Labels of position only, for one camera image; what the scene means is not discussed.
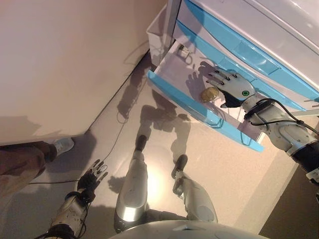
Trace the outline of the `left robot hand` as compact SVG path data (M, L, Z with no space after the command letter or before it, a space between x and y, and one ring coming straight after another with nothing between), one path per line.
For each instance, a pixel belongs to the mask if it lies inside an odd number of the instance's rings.
M104 161L96 160L79 179L77 190L93 196L99 184L108 175L107 169L108 165Z

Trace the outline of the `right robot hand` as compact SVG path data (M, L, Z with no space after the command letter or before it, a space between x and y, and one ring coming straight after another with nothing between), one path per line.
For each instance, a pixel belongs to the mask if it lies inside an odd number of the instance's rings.
M239 73L226 71L219 67L213 67L208 73L207 83L216 82L216 88L223 94L225 103L221 108L238 108L243 103L256 95L253 85Z

